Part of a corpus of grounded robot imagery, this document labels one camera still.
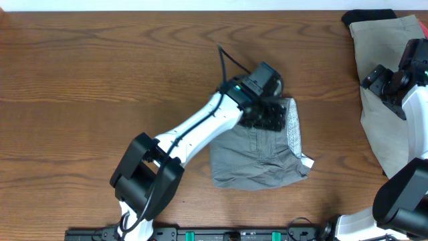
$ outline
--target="wire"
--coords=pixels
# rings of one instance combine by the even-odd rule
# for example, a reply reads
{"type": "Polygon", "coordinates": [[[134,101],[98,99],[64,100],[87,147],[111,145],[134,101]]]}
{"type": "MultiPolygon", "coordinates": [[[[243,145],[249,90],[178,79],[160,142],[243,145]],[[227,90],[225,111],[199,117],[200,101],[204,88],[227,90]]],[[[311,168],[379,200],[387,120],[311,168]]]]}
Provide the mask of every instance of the wire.
{"type": "Polygon", "coordinates": [[[291,221],[290,222],[290,224],[288,225],[288,228],[287,228],[287,241],[288,240],[290,240],[290,238],[293,240],[293,241],[297,241],[292,235],[290,235],[290,233],[289,233],[289,230],[290,230],[290,227],[291,227],[291,225],[295,222],[295,221],[297,221],[297,220],[306,220],[306,221],[308,221],[310,224],[312,224],[312,222],[311,221],[309,221],[309,219],[308,218],[305,218],[305,217],[298,217],[298,218],[294,218],[293,219],[293,221],[291,221]]]}
{"type": "MultiPolygon", "coordinates": [[[[223,59],[223,54],[226,55],[226,57],[228,57],[234,64],[236,64],[237,66],[239,66],[241,69],[243,69],[244,71],[246,71],[248,74],[250,73],[249,70],[247,70],[245,67],[243,67],[240,63],[236,62],[236,60],[234,60],[229,54],[226,53],[226,51],[223,50],[223,48],[220,46],[220,44],[217,44],[217,48],[219,50],[219,55],[220,55],[220,62],[221,62],[221,70],[223,72],[223,83],[226,83],[226,67],[225,67],[225,61],[223,59]]],[[[160,164],[158,173],[156,176],[162,174],[163,170],[165,169],[165,167],[167,166],[167,164],[169,163],[169,161],[171,161],[172,159],[169,158],[169,155],[171,154],[171,152],[173,151],[173,149],[178,146],[179,142],[187,135],[189,134],[193,129],[195,129],[197,126],[199,126],[201,123],[203,123],[204,121],[206,121],[208,118],[210,118],[211,116],[214,115],[214,113],[217,111],[217,109],[220,107],[221,102],[223,101],[223,97],[224,97],[224,92],[221,92],[221,96],[220,99],[217,103],[217,105],[215,106],[215,108],[208,114],[206,115],[204,118],[202,118],[200,121],[198,121],[197,123],[195,123],[193,126],[189,127],[185,132],[183,132],[181,135],[179,135],[173,142],[173,144],[168,148],[168,151],[165,155],[165,158],[163,160],[163,162],[160,164]]],[[[135,221],[135,223],[128,229],[124,228],[123,225],[123,221],[125,220],[125,218],[127,218],[129,216],[129,213],[125,213],[122,215],[122,217],[120,218],[120,223],[119,223],[119,228],[122,231],[122,238],[124,239],[125,235],[131,231],[133,231],[138,224],[143,221],[144,216],[147,213],[147,209],[150,206],[151,202],[152,202],[152,198],[153,198],[153,193],[154,190],[156,189],[158,184],[158,181],[156,181],[154,183],[154,186],[150,192],[150,195],[147,199],[146,205],[141,213],[141,215],[138,217],[137,221],[135,221]]]]}

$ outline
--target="black cable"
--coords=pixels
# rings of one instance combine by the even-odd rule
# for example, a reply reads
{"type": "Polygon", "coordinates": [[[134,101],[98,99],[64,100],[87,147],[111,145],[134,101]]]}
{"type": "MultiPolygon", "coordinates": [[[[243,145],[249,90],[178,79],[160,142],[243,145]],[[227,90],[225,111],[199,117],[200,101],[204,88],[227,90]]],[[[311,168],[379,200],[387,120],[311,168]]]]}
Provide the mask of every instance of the black cable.
{"type": "MultiPolygon", "coordinates": [[[[289,230],[290,230],[290,227],[291,227],[291,225],[295,222],[295,221],[297,221],[297,220],[306,220],[306,221],[308,221],[310,224],[312,224],[312,222],[311,221],[309,221],[309,219],[308,218],[305,218],[305,217],[298,217],[298,218],[294,218],[293,219],[293,221],[291,221],[290,222],[290,224],[288,225],[288,228],[287,228],[287,241],[289,241],[290,240],[290,238],[293,240],[293,241],[297,241],[295,238],[293,238],[293,236],[292,235],[290,235],[290,233],[289,233],[289,230]]],[[[316,239],[316,237],[314,237],[314,238],[312,238],[312,239],[309,239],[308,241],[313,241],[313,240],[315,240],[316,239]]]]}
{"type": "MultiPolygon", "coordinates": [[[[225,67],[225,62],[224,62],[224,59],[223,59],[223,54],[225,54],[234,64],[236,64],[237,66],[239,66],[241,69],[243,69],[244,71],[246,71],[248,74],[250,73],[249,70],[247,70],[240,63],[236,62],[236,60],[234,60],[229,54],[227,54],[226,51],[224,51],[223,48],[221,48],[221,46],[219,44],[217,45],[217,47],[218,47],[219,55],[220,55],[221,70],[223,72],[223,83],[224,84],[226,83],[226,67],[225,67]]],[[[174,140],[173,144],[169,147],[169,149],[168,149],[168,151],[167,151],[167,153],[165,155],[165,158],[164,158],[163,162],[160,163],[160,167],[159,167],[157,175],[161,175],[162,172],[163,172],[163,170],[165,169],[165,167],[169,163],[169,161],[172,160],[172,159],[169,159],[169,155],[171,154],[171,152],[173,151],[173,149],[176,146],[178,146],[179,142],[184,138],[184,136],[186,136],[187,134],[189,134],[194,128],[196,128],[201,123],[203,123],[204,121],[206,121],[209,117],[211,117],[211,116],[214,115],[214,113],[220,107],[221,102],[223,101],[223,97],[224,97],[224,92],[221,92],[221,96],[220,96],[219,102],[217,103],[217,105],[215,106],[215,108],[208,115],[206,115],[200,121],[198,121],[197,123],[195,123],[193,126],[189,127],[185,132],[183,132],[179,137],[177,137],[174,140]]],[[[143,221],[144,216],[145,216],[145,214],[147,212],[147,209],[148,209],[149,205],[151,204],[151,201],[152,201],[152,198],[153,198],[153,193],[154,193],[154,190],[156,189],[157,185],[158,185],[158,182],[155,182],[154,186],[152,188],[152,191],[150,192],[150,195],[149,195],[149,197],[147,199],[146,205],[145,205],[145,207],[144,207],[144,209],[143,209],[143,211],[141,213],[141,215],[138,217],[137,221],[135,221],[135,223],[130,228],[125,229],[124,225],[123,225],[123,221],[124,221],[125,217],[129,216],[129,213],[126,213],[126,214],[122,215],[122,217],[120,219],[119,228],[122,231],[122,237],[123,238],[125,237],[125,235],[127,233],[133,231],[141,221],[143,221]]]]}

